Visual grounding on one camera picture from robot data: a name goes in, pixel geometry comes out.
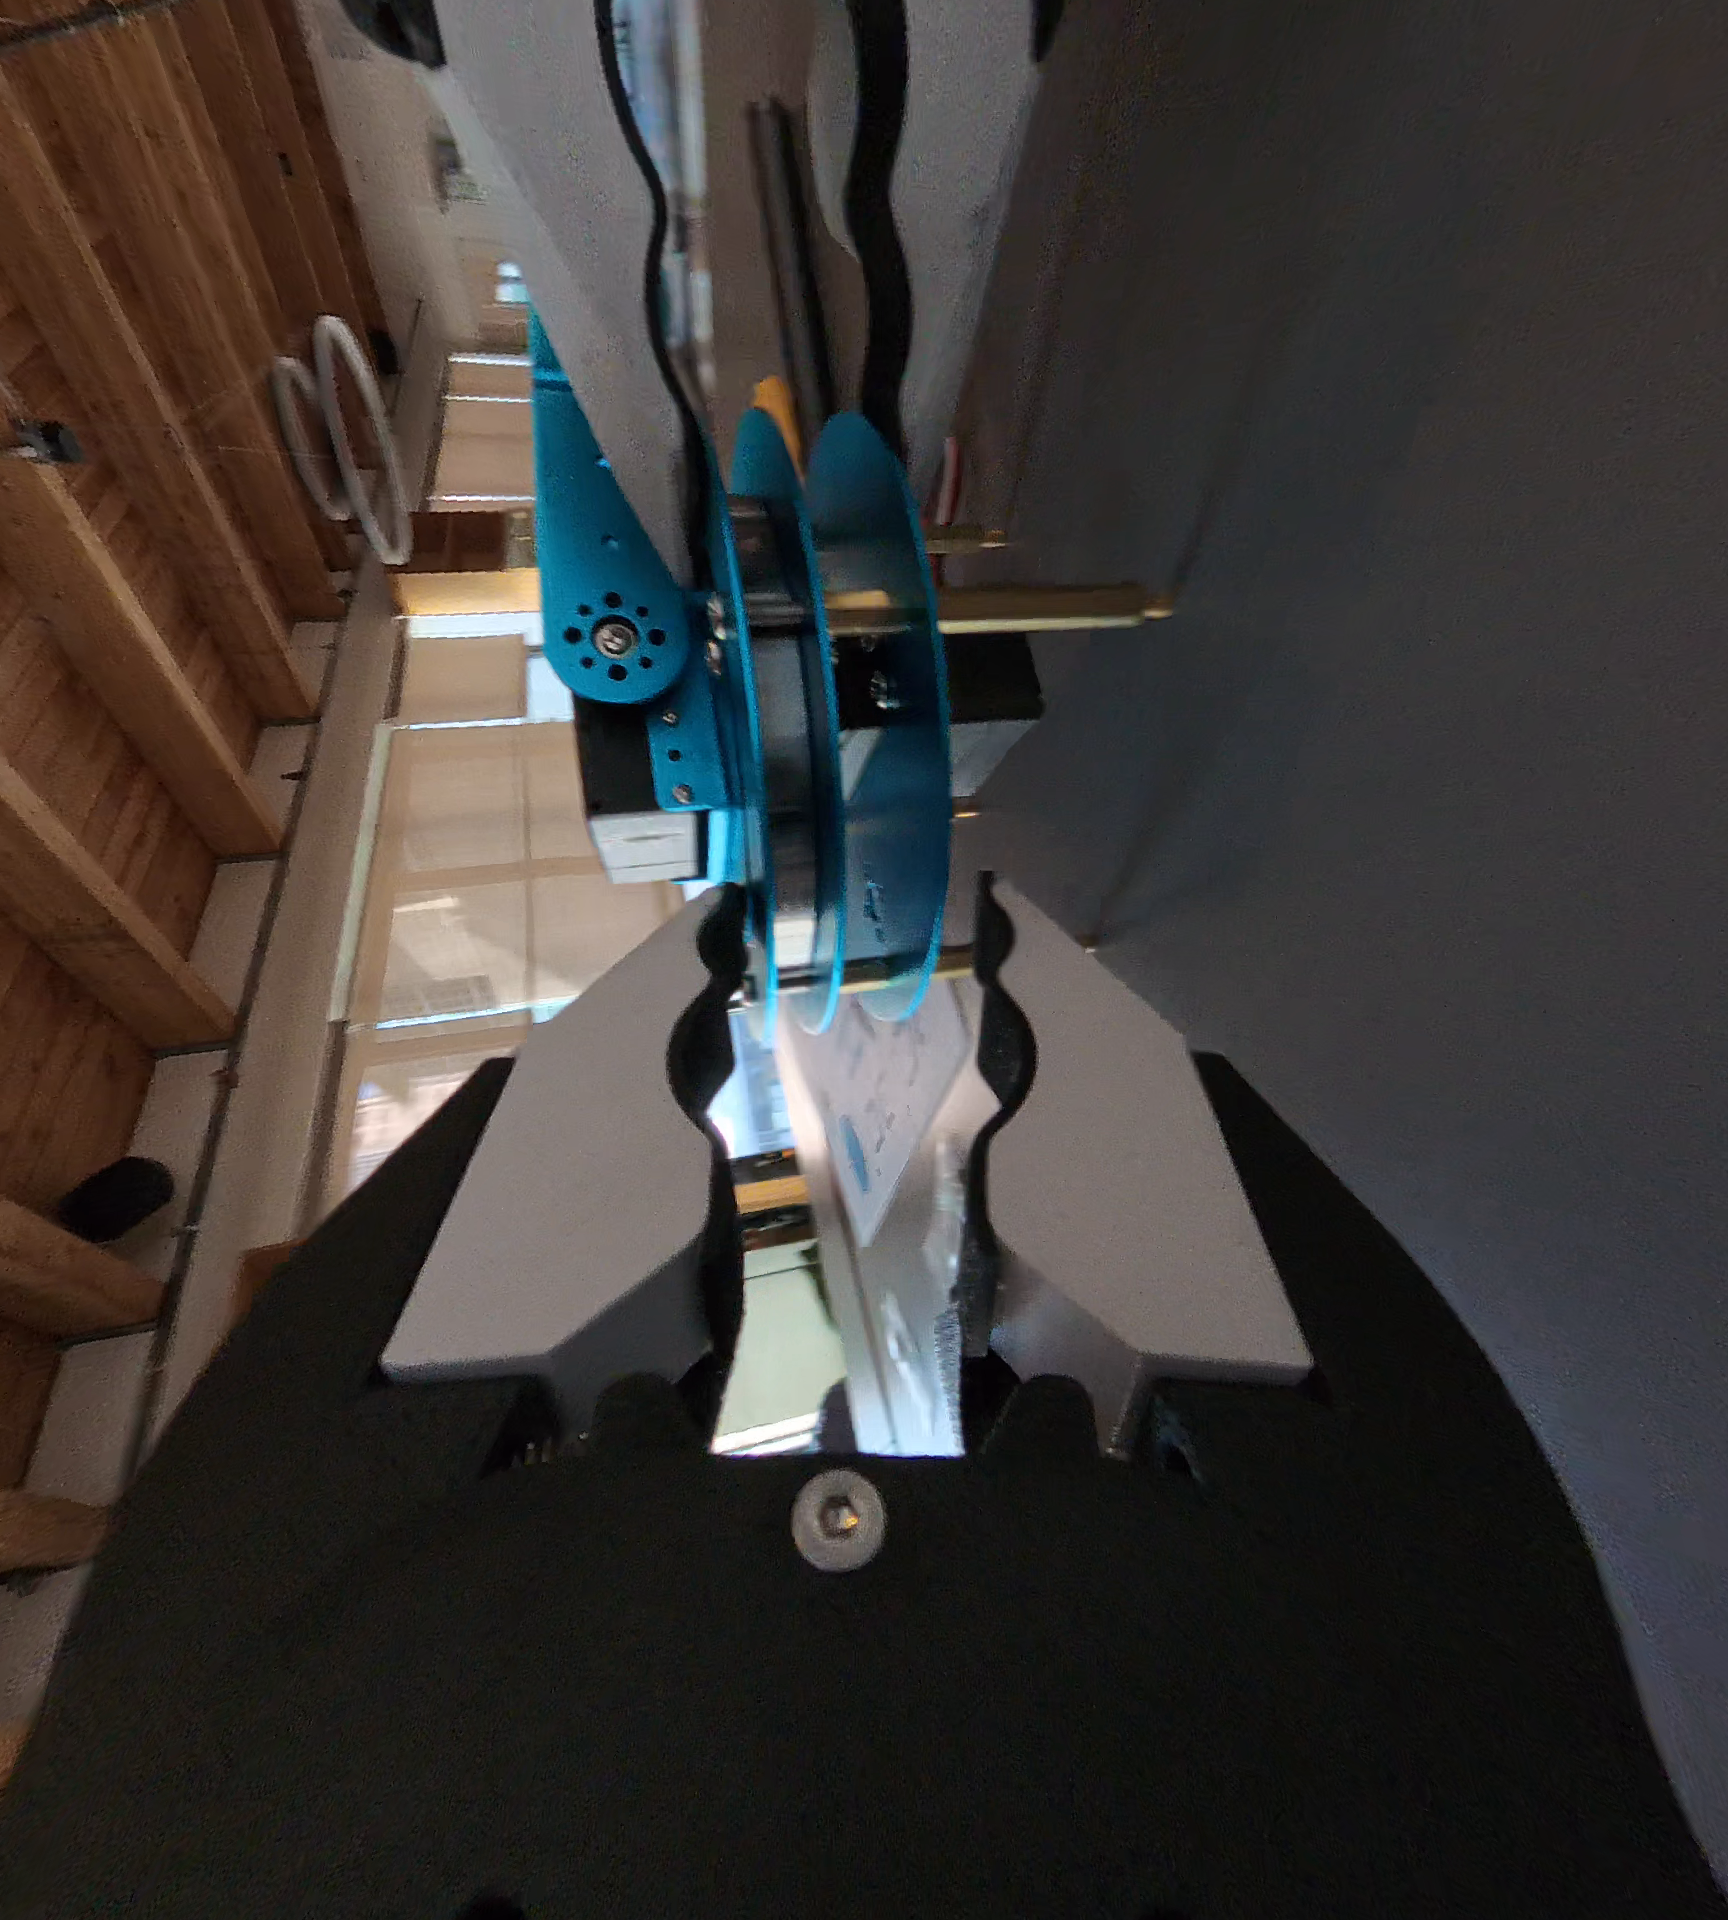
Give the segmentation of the black ceiling spotlight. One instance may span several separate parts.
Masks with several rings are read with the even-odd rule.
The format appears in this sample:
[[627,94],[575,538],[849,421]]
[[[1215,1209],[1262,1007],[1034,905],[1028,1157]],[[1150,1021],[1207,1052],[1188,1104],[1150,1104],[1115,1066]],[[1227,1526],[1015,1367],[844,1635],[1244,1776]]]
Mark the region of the black ceiling spotlight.
[[55,1224],[96,1246],[114,1243],[162,1212],[175,1197],[175,1174],[156,1157],[116,1157],[60,1194]]

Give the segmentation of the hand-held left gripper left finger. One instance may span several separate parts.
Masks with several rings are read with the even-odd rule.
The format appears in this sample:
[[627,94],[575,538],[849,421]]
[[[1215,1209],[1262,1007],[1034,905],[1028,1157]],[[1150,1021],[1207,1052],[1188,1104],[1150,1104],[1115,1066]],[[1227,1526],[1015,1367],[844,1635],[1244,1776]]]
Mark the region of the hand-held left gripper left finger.
[[716,1406],[742,1330],[742,1228],[708,1108],[731,1080],[747,895],[689,901],[532,1027],[379,1364],[532,1378],[593,1410],[655,1373]]

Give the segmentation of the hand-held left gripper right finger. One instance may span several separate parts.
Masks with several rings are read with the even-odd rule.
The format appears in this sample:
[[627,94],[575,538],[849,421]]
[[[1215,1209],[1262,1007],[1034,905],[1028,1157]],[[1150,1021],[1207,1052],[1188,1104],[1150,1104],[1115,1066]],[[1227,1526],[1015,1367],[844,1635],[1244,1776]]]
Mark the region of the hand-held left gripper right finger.
[[1161,1381],[1307,1380],[1309,1343],[1183,1035],[992,873],[969,952],[996,1111],[964,1157],[964,1364],[1078,1385],[1100,1447],[1138,1446]]

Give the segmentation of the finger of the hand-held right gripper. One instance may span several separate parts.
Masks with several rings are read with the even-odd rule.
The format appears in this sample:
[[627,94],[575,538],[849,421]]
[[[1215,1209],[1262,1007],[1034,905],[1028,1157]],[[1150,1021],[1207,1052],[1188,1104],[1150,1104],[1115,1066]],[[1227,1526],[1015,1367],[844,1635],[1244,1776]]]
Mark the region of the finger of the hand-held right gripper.
[[807,140],[861,273],[857,410],[938,459],[1044,60],[1033,2],[812,5]]
[[445,2],[443,115],[639,518],[701,513],[704,435],[659,318],[667,197],[609,5]]

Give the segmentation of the printed instruction sheet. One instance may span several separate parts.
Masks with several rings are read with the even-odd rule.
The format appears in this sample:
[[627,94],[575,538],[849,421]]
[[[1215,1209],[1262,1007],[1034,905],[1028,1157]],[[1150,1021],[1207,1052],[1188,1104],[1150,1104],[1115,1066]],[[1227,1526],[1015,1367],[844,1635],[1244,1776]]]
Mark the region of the printed instruction sheet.
[[907,1018],[879,1021],[848,994],[822,1033],[784,1018],[778,1039],[807,1090],[812,1133],[828,1147],[849,1235],[868,1246],[964,1067],[960,999],[934,982]]

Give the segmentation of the blue toy robot arm base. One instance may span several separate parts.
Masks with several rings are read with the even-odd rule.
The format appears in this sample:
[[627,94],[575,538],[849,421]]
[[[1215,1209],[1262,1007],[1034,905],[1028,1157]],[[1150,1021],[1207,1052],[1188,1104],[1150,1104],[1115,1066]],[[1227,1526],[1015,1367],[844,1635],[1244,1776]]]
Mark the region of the blue toy robot arm base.
[[[586,752],[586,824],[674,824],[680,878],[729,881],[774,1025],[844,1002],[905,1021],[946,948],[952,752],[1040,714],[1031,633],[1138,628],[1141,584],[944,588],[899,458],[834,415],[801,471],[744,412],[731,474],[701,454],[701,577],[682,584],[627,501],[539,316],[532,371],[539,635]],[[1025,714],[1001,694],[1025,680]]]

